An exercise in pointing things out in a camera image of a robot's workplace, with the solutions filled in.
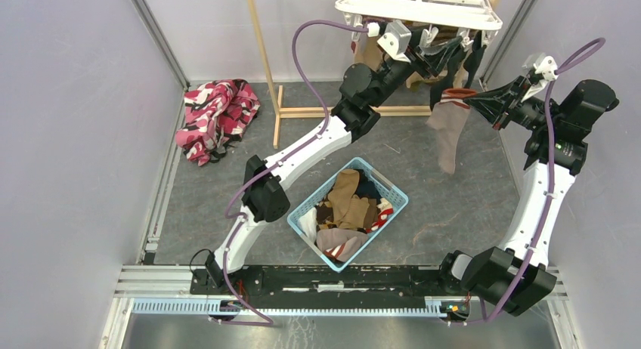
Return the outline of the beige pink sock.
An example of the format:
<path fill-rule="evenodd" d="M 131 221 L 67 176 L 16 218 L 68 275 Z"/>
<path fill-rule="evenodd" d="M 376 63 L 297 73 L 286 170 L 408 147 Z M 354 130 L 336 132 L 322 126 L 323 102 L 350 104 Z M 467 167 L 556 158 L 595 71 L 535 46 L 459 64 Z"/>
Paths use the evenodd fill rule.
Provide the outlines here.
<path fill-rule="evenodd" d="M 471 111 L 463 99 L 476 94 L 469 88 L 444 90 L 426 123 L 436 133 L 438 165 L 446 174 L 455 172 L 458 140 Z"/>

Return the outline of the black sock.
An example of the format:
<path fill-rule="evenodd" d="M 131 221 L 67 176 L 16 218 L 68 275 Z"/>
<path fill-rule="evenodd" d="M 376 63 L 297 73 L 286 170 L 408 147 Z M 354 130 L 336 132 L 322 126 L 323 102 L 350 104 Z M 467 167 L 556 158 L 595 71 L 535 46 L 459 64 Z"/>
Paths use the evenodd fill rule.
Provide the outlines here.
<path fill-rule="evenodd" d="M 468 73 L 466 84 L 463 86 L 466 89 L 471 88 L 475 75 L 478 72 L 478 68 L 480 67 L 485 54 L 487 45 L 484 43 L 484 35 L 484 31 L 478 31 L 476 33 L 472 46 L 470 48 L 469 56 L 466 58 L 463 64 L 464 70 Z"/>
<path fill-rule="evenodd" d="M 465 57 L 466 57 L 466 52 L 462 49 L 460 49 L 458 52 L 453 54 L 446 64 L 445 76 L 431 86 L 429 104 L 432 112 L 435 111 L 436 104 L 441 101 L 443 92 L 446 89 L 453 88 L 455 76 L 461 64 L 463 63 Z"/>

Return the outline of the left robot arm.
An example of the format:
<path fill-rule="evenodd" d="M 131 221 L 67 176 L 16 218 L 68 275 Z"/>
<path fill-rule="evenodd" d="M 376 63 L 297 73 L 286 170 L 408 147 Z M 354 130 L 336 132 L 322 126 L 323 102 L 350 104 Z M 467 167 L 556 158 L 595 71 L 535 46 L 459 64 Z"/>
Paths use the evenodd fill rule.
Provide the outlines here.
<path fill-rule="evenodd" d="M 264 227 L 283 217 L 290 209 L 287 190 L 313 165 L 331 153 L 347 147 L 367 134 L 379 121 L 376 108 L 414 73 L 437 76 L 465 52 L 462 37 L 422 48 L 411 42 L 398 59 L 387 57 L 378 70 L 364 63 L 352 64 L 344 73 L 339 102 L 327 112 L 319 126 L 286 149 L 261 159 L 252 156 L 246 163 L 244 183 L 233 201 L 240 200 L 225 241 L 209 254 L 205 263 L 209 285 L 219 294 L 237 286 L 237 273 L 249 249 Z"/>

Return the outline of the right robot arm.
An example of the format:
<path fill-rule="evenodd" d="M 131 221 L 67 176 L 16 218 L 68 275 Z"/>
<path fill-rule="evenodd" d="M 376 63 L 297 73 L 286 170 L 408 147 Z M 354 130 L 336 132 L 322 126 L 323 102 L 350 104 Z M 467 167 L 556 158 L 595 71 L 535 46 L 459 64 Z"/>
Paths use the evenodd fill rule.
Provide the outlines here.
<path fill-rule="evenodd" d="M 518 77 L 503 88 L 464 98 L 494 128 L 514 122 L 531 137 L 524 148 L 522 192 L 505 237 L 477 255 L 448 254 L 436 275 L 443 293 L 466 293 L 493 304 L 493 317 L 500 312 L 517 317 L 554 289 L 557 278 L 547 268 L 556 218 L 587 160 L 586 136 L 619 104 L 615 91 L 594 79 L 579 82 L 561 103 L 526 98 L 528 86 Z"/>

